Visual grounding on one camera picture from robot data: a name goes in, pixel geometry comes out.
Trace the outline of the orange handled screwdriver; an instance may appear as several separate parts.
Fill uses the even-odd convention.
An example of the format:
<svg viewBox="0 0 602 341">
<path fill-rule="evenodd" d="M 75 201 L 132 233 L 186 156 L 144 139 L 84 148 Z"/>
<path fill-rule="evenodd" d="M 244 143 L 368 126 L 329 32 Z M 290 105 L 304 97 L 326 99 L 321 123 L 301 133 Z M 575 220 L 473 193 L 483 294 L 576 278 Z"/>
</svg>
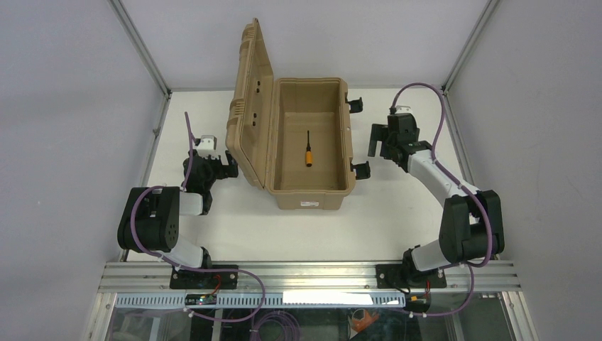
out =
<svg viewBox="0 0 602 341">
<path fill-rule="evenodd" d="M 312 156 L 312 147 L 310 143 L 310 131 L 307 130 L 307 144 L 305 149 L 305 165 L 307 167 L 312 167 L 313 165 L 313 156 Z"/>
</svg>

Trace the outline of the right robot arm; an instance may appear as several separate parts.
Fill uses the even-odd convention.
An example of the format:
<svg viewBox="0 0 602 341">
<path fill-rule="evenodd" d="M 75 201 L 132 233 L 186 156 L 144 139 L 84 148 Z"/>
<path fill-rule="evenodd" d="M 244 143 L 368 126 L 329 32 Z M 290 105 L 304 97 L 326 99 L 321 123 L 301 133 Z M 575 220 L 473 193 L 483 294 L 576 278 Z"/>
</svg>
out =
<svg viewBox="0 0 602 341">
<path fill-rule="evenodd" d="M 505 248 L 501 200 L 493 190 L 462 182 L 439 161 L 434 146 L 419 139 L 411 114 L 390 114 L 387 124 L 373 124 L 369 154 L 380 144 L 380 157 L 393 161 L 416 178 L 442 206 L 436 240 L 408 249 L 401 275 L 424 277 L 446 266 L 485 266 Z"/>
</svg>

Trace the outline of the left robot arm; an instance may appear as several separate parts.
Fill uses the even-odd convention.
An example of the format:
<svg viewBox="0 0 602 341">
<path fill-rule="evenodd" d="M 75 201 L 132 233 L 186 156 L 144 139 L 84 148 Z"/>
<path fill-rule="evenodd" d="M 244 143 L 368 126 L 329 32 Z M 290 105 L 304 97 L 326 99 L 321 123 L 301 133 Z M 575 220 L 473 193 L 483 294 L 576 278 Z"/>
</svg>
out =
<svg viewBox="0 0 602 341">
<path fill-rule="evenodd" d="M 238 176 L 238 163 L 229 151 L 225 156 L 226 164 L 221 156 L 201 156 L 196 151 L 186 158 L 183 166 L 190 174 L 184 191 L 177 186 L 132 188 L 117 228 L 119 246 L 155 256 L 179 269 L 212 269 L 207 249 L 180 235 L 180 218 L 207 215 L 213 203 L 213 185 Z"/>
</svg>

